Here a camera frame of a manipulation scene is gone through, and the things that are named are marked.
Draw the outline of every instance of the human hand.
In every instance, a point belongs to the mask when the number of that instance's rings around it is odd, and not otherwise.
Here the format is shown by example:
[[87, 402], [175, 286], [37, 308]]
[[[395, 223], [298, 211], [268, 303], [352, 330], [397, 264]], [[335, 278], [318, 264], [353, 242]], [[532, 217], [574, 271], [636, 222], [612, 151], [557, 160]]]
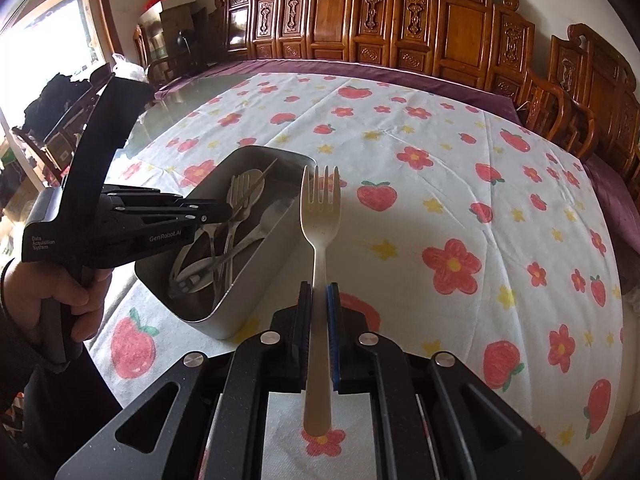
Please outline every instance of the human hand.
[[90, 339], [100, 328], [111, 271], [96, 270], [93, 283], [85, 289], [63, 267], [15, 259], [4, 275], [4, 307], [28, 341], [37, 345], [41, 339], [41, 302], [54, 298], [68, 304], [71, 313], [79, 316], [71, 329], [71, 338], [77, 342]]

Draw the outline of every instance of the metal bolt head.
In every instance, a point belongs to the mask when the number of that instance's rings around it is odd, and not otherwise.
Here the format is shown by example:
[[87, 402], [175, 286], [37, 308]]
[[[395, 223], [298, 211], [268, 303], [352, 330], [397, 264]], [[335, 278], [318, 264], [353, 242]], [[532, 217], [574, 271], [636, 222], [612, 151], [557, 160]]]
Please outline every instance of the metal bolt head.
[[371, 332], [365, 332], [360, 334], [358, 341], [364, 346], [375, 346], [378, 344], [379, 339], [377, 335], [372, 334]]
[[197, 368], [204, 362], [204, 357], [199, 352], [191, 352], [184, 356], [182, 362], [187, 368]]
[[278, 341], [280, 341], [280, 334], [273, 330], [269, 330], [260, 336], [260, 342], [265, 345], [275, 345]]
[[438, 352], [433, 359], [436, 361], [438, 366], [443, 366], [445, 368], [451, 368], [456, 364], [455, 356], [449, 352]]

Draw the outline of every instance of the tablecloth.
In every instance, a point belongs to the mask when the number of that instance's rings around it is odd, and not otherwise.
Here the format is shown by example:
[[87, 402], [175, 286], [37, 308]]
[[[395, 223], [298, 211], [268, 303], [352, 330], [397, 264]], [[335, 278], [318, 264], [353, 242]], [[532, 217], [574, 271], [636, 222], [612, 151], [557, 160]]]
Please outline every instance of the tablecloth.
[[[453, 352], [588, 476], [620, 380], [622, 303], [609, 234], [576, 158], [427, 92], [263, 73], [118, 161], [111, 176], [186, 194], [254, 143], [340, 167], [342, 223], [327, 274], [344, 306], [407, 352]], [[130, 280], [91, 354], [127, 404], [188, 351], [220, 354], [266, 329], [311, 274], [301, 240], [226, 341], [180, 322]], [[264, 477], [375, 478], [367, 397], [336, 398], [334, 410], [332, 431], [312, 438], [300, 428], [300, 398], [271, 396]]]

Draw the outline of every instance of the fork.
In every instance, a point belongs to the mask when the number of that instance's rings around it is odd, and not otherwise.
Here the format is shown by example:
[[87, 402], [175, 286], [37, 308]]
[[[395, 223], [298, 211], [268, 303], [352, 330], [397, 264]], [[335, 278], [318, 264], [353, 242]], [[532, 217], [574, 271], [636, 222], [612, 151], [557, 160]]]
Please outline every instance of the fork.
[[309, 169], [305, 166], [300, 192], [300, 223], [314, 248], [314, 282], [306, 374], [303, 427], [311, 436], [331, 429], [332, 381], [326, 316], [326, 248], [340, 227], [340, 174], [334, 168], [334, 190], [329, 202], [329, 167], [324, 167], [324, 189], [319, 192], [318, 167], [314, 170], [313, 195], [309, 196]]

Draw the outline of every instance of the strawberry print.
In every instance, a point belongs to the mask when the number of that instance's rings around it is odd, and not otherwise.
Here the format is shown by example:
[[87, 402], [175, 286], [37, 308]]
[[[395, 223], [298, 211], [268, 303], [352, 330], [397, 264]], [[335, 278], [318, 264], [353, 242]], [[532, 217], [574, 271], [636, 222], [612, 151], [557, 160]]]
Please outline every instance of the strawberry print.
[[431, 114], [425, 110], [424, 108], [413, 108], [411, 106], [407, 106], [404, 110], [409, 114], [410, 117], [418, 117], [419, 119], [428, 119], [431, 117]]
[[520, 135], [512, 134], [507, 130], [500, 130], [500, 136], [504, 139], [504, 142], [519, 152], [527, 153], [531, 149], [529, 143]]
[[116, 324], [111, 338], [111, 362], [123, 379], [136, 379], [149, 371], [156, 360], [154, 337], [160, 331], [142, 325], [135, 308]]
[[480, 272], [482, 263], [466, 250], [462, 241], [452, 238], [444, 249], [427, 247], [422, 252], [422, 260], [430, 269], [435, 270], [433, 288], [439, 294], [448, 295], [459, 290], [463, 294], [474, 294], [478, 282], [472, 276]]
[[574, 282], [574, 289], [576, 292], [584, 292], [584, 287], [587, 285], [587, 282], [580, 275], [580, 271], [578, 269], [574, 269], [574, 273], [571, 275], [571, 281]]
[[591, 233], [591, 243], [604, 256], [604, 253], [607, 252], [607, 247], [602, 243], [602, 237], [593, 229], [589, 229], [589, 232]]
[[571, 171], [562, 170], [562, 173], [566, 177], [567, 182], [569, 184], [571, 184], [572, 186], [575, 186], [578, 189], [580, 189], [580, 181], [575, 177], [575, 175], [573, 173], [571, 173]]
[[469, 134], [460, 134], [460, 140], [462, 142], [466, 142], [467, 144], [475, 144], [477, 142], [476, 138], [470, 136]]
[[514, 376], [524, 370], [520, 351], [509, 341], [496, 341], [484, 349], [482, 373], [485, 384], [492, 390], [506, 392]]
[[538, 172], [533, 168], [529, 168], [528, 166], [522, 167], [524, 174], [527, 175], [533, 182], [542, 182], [542, 178], [539, 176]]
[[349, 117], [353, 115], [353, 108], [335, 108], [332, 114], [338, 117]]
[[178, 153], [184, 153], [187, 150], [190, 150], [198, 142], [200, 142], [200, 139], [198, 139], [198, 138], [185, 140], [183, 143], [180, 144], [180, 146], [178, 146]]
[[282, 124], [282, 123], [290, 123], [291, 121], [295, 121], [296, 120], [296, 116], [294, 114], [275, 114], [272, 118], [270, 123], [271, 124]]
[[494, 211], [487, 204], [476, 202], [469, 207], [469, 211], [476, 215], [481, 224], [488, 224], [494, 219]]
[[413, 146], [407, 146], [403, 153], [397, 153], [396, 158], [407, 162], [409, 167], [414, 170], [421, 170], [422, 168], [433, 166], [433, 161], [429, 158], [429, 152], [419, 150]]
[[500, 172], [488, 164], [476, 164], [476, 173], [485, 182], [490, 182], [492, 186], [495, 186], [496, 182], [504, 182]]
[[372, 332], [378, 332], [380, 330], [380, 314], [369, 303], [365, 303], [353, 294], [341, 292], [340, 304], [344, 308], [350, 308], [351, 310], [363, 313], [367, 319], [367, 327]]
[[611, 401], [611, 383], [606, 379], [600, 379], [591, 388], [589, 393], [589, 400], [584, 407], [584, 416], [589, 423], [587, 424], [587, 431], [585, 439], [597, 433], [602, 426], [604, 419], [607, 418], [609, 412], [609, 403]]
[[549, 332], [549, 364], [560, 365], [562, 373], [569, 371], [571, 366], [571, 356], [575, 352], [575, 339], [569, 336], [569, 329], [566, 325], [560, 325], [558, 332]]
[[305, 430], [302, 430], [302, 438], [308, 444], [306, 445], [306, 454], [309, 456], [338, 456], [342, 453], [340, 443], [345, 439], [346, 434], [343, 430], [330, 430], [323, 436], [311, 436]]
[[245, 137], [244, 139], [238, 140], [238, 146], [251, 146], [255, 144], [257, 139], [255, 137]]
[[529, 199], [533, 204], [533, 207], [540, 209], [540, 211], [546, 211], [546, 202], [542, 200], [538, 195], [532, 194]]
[[607, 291], [604, 288], [604, 283], [599, 276], [595, 278], [590, 276], [591, 278], [591, 294], [593, 299], [596, 300], [596, 303], [600, 306], [604, 306], [607, 303]]
[[135, 173], [140, 171], [142, 168], [142, 162], [136, 162], [135, 164], [131, 164], [123, 173], [122, 176], [124, 180], [129, 180]]
[[338, 95], [346, 99], [362, 99], [372, 94], [373, 92], [368, 88], [356, 88], [353, 86], [343, 86], [338, 90]]
[[205, 160], [199, 166], [189, 166], [184, 170], [184, 179], [178, 185], [180, 187], [197, 186], [215, 167], [213, 160]]
[[334, 131], [335, 128], [332, 128], [330, 124], [318, 124], [318, 126], [314, 128], [314, 133], [320, 135], [328, 135]]
[[398, 198], [398, 193], [389, 186], [389, 182], [374, 184], [369, 180], [362, 182], [362, 186], [358, 188], [356, 195], [363, 206], [379, 212], [389, 209]]
[[242, 117], [242, 114], [229, 114], [226, 117], [223, 117], [222, 119], [220, 119], [218, 121], [218, 124], [220, 126], [222, 126], [223, 128], [225, 128], [226, 126], [229, 126], [230, 124], [236, 124], [237, 122], [240, 121], [240, 117]]

